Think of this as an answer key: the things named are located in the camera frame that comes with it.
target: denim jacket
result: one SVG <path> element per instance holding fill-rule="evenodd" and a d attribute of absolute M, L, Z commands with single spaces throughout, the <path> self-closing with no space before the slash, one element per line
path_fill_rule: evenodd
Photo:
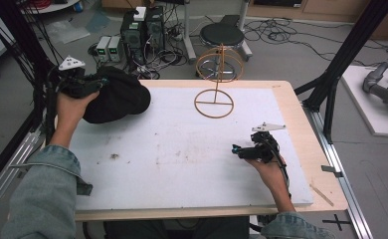
<path fill-rule="evenodd" d="M 72 152 L 48 145 L 26 164 L 31 166 L 10 200 L 2 238 L 75 238 L 78 188 L 87 192 L 80 164 Z M 281 213 L 262 234 L 268 238 L 334 238 L 295 212 Z"/>

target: gray floor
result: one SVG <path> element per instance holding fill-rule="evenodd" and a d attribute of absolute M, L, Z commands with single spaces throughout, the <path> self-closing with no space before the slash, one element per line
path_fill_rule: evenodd
<path fill-rule="evenodd" d="M 94 17 L 98 17 L 97 8 L 86 8 L 84 13 L 75 13 L 72 9 L 58 13 L 44 15 L 47 24 L 60 20 L 71 20 L 75 27 L 85 27 Z M 107 13 L 108 16 L 117 16 L 117 13 Z M 192 28 L 206 18 L 193 19 Z M 337 26 L 337 23 L 325 23 L 325 26 Z M 299 32 L 315 34 L 329 39 L 342 41 L 345 39 L 351 26 L 338 28 L 317 28 L 291 23 L 290 26 Z M 88 47 L 96 43 L 102 35 L 119 33 L 119 21 L 109 21 L 104 28 L 76 42 L 69 44 L 57 43 L 55 47 L 66 57 L 71 55 L 87 63 L 87 73 L 96 70 L 93 58 L 87 54 Z M 318 39 L 308 35 L 291 36 L 292 40 L 308 42 L 319 52 L 336 52 L 340 44 L 328 40 Z M 196 37 L 192 38 L 197 55 L 206 50 L 200 46 Z M 245 63 L 245 74 L 241 80 L 282 80 L 288 81 L 294 88 L 299 87 L 320 76 L 329 65 L 310 48 L 297 44 L 271 45 L 263 41 L 247 41 L 254 56 Z M 368 46 L 377 46 L 369 42 Z M 388 62 L 385 50 L 363 48 L 357 60 L 370 65 L 383 61 Z M 12 137 L 19 125 L 31 110 L 31 87 L 22 76 L 19 68 L 9 56 L 0 59 L 0 152 Z M 194 66 L 184 65 L 169 67 L 160 71 L 161 79 L 179 80 L 195 79 Z M 305 99 L 307 94 L 299 96 Z M 339 157 L 345 168 L 364 216 L 369 224 L 374 238 L 388 238 L 388 137 L 373 136 L 366 126 L 363 118 L 354 105 L 350 95 L 342 83 L 339 83 L 333 120 L 333 141 Z M 0 202 L 0 229 L 6 220 L 8 211 L 8 195 Z M 341 230 L 336 224 L 322 223 L 322 220 L 334 220 L 334 214 L 339 220 L 349 221 L 346 212 L 306 213 L 305 216 L 319 226 L 329 228 L 337 238 L 355 238 L 351 225 L 341 225 Z M 102 238 L 101 224 L 89 224 L 93 238 Z M 81 224 L 79 224 L 78 238 L 84 238 Z"/>

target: round seat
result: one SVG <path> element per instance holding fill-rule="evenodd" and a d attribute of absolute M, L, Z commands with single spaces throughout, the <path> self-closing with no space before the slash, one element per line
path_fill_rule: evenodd
<path fill-rule="evenodd" d="M 224 23 L 213 23 L 201 29 L 200 39 L 211 47 L 224 45 L 225 47 L 238 48 L 244 41 L 244 34 L 237 27 Z"/>

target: stool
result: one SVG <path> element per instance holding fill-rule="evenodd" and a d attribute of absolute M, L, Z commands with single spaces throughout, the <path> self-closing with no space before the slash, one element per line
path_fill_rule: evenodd
<path fill-rule="evenodd" d="M 200 40 L 204 45 L 212 48 L 223 46 L 228 49 L 238 49 L 244 42 L 244 34 L 235 26 L 225 23 L 213 23 L 201 29 Z M 200 65 L 197 63 L 198 70 L 201 71 L 204 79 L 218 77 L 221 62 L 218 55 L 216 55 L 215 59 L 206 60 L 200 63 Z M 224 65 L 224 71 L 221 74 L 229 75 L 231 77 L 230 79 L 235 79 L 237 77 L 235 68 L 227 62 Z"/>

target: white board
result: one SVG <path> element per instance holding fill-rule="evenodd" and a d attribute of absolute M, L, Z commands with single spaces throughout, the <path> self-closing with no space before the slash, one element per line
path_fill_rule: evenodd
<path fill-rule="evenodd" d="M 365 77 L 373 70 L 350 66 L 343 74 L 342 81 L 373 135 L 388 136 L 388 106 L 380 98 L 362 91 Z M 388 69 L 378 85 L 388 87 Z"/>
<path fill-rule="evenodd" d="M 235 108 L 222 119 L 195 110 L 202 90 L 151 88 L 151 105 L 142 115 L 82 121 L 71 151 L 94 190 L 78 196 L 77 209 L 275 206 L 256 170 L 231 152 L 233 143 L 253 146 L 253 126 L 284 124 L 272 90 L 225 89 Z M 293 204 L 311 204 L 289 129 L 272 135 L 288 164 Z"/>

